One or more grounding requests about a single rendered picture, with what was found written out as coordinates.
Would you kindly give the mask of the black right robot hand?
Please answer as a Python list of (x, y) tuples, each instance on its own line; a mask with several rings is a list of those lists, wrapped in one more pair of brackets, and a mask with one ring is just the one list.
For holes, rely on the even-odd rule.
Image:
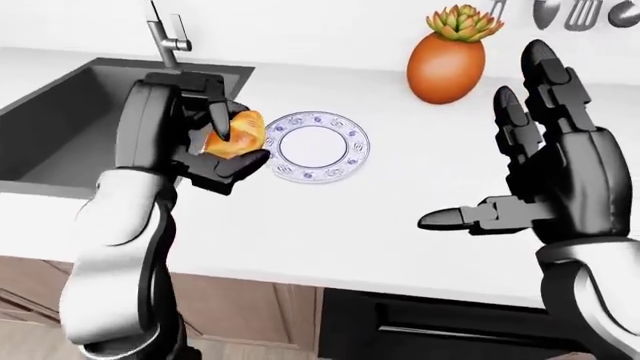
[(417, 227), (473, 236), (532, 229), (546, 245), (628, 236), (629, 168), (613, 134), (587, 113), (591, 98), (580, 78), (540, 39), (526, 45), (520, 64), (526, 100), (508, 86), (493, 98), (495, 140), (510, 159), (511, 194), (430, 212)]

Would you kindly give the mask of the hanging silver spoon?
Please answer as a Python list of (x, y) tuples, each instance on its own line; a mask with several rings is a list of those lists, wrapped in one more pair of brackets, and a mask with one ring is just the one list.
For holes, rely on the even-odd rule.
[(532, 17), (537, 29), (547, 29), (555, 20), (560, 7), (561, 0), (534, 0)]

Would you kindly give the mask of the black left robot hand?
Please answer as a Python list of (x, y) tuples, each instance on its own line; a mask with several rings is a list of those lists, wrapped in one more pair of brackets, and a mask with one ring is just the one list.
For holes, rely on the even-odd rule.
[(170, 181), (228, 195), (270, 158), (265, 149), (225, 159), (203, 151), (210, 134), (231, 137), (231, 119), (247, 107), (227, 98), (219, 74), (150, 73), (132, 86), (117, 129), (115, 166), (149, 170)]

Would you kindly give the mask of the white plate with blue pattern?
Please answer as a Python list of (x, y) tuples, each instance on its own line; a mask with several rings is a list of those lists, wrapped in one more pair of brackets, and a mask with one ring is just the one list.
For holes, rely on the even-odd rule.
[(288, 114), (266, 127), (272, 173), (289, 182), (320, 185), (346, 179), (367, 161), (371, 143), (351, 119), (323, 111)]

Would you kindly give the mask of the dark grey sink basin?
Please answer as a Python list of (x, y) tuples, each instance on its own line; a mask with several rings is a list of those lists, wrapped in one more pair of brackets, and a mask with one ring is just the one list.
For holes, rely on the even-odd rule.
[(97, 58), (0, 110), (0, 193), (86, 200), (115, 167), (116, 130), (136, 80), (160, 62)]

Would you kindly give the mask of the green succulent plant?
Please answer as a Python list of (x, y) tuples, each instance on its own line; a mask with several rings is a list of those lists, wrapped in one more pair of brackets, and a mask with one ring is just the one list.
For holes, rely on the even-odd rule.
[(471, 5), (454, 5), (434, 11), (426, 17), (433, 32), (450, 41), (466, 43), (480, 42), (499, 32), (504, 23), (487, 12), (478, 11)]

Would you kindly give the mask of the orange egg-shaped vase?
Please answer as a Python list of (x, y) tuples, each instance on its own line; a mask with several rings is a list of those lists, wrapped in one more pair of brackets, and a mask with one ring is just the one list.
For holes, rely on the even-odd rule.
[(408, 86), (421, 101), (450, 104), (475, 88), (485, 62), (485, 49), (480, 41), (453, 41), (433, 32), (416, 45), (409, 57)]

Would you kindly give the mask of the hanging silver ladle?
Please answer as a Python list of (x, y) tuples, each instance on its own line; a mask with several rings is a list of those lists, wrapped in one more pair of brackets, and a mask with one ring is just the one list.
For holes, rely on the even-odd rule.
[(640, 5), (633, 0), (623, 0), (614, 5), (608, 12), (608, 22), (611, 26), (626, 29), (640, 23)]

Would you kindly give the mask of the wooden cabinet front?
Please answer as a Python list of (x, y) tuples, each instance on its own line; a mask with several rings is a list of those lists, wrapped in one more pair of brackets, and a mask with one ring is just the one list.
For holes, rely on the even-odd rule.
[[(0, 256), (0, 320), (57, 327), (72, 263)], [(194, 338), (299, 350), (317, 360), (323, 290), (203, 275), (171, 275)]]

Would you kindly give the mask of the silver kitchen faucet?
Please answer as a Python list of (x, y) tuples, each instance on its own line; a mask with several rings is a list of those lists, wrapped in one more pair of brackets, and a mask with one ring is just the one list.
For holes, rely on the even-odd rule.
[(154, 0), (142, 1), (145, 8), (146, 23), (163, 64), (169, 69), (180, 68), (174, 53), (192, 51), (192, 43), (186, 35), (181, 16), (179, 14), (170, 15), (175, 35), (174, 38), (170, 38), (160, 19)]

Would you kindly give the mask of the golden brown pastry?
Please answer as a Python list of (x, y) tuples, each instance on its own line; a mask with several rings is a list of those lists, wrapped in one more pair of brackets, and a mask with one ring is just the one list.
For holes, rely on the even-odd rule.
[(230, 140), (223, 141), (214, 131), (209, 134), (203, 152), (230, 159), (261, 149), (266, 140), (264, 118), (258, 111), (238, 113), (230, 122)]

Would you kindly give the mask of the black oven front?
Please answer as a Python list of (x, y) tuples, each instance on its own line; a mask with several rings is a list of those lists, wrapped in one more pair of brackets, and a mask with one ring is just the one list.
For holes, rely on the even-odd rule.
[(587, 350), (540, 308), (324, 290), (324, 359), (546, 360)]

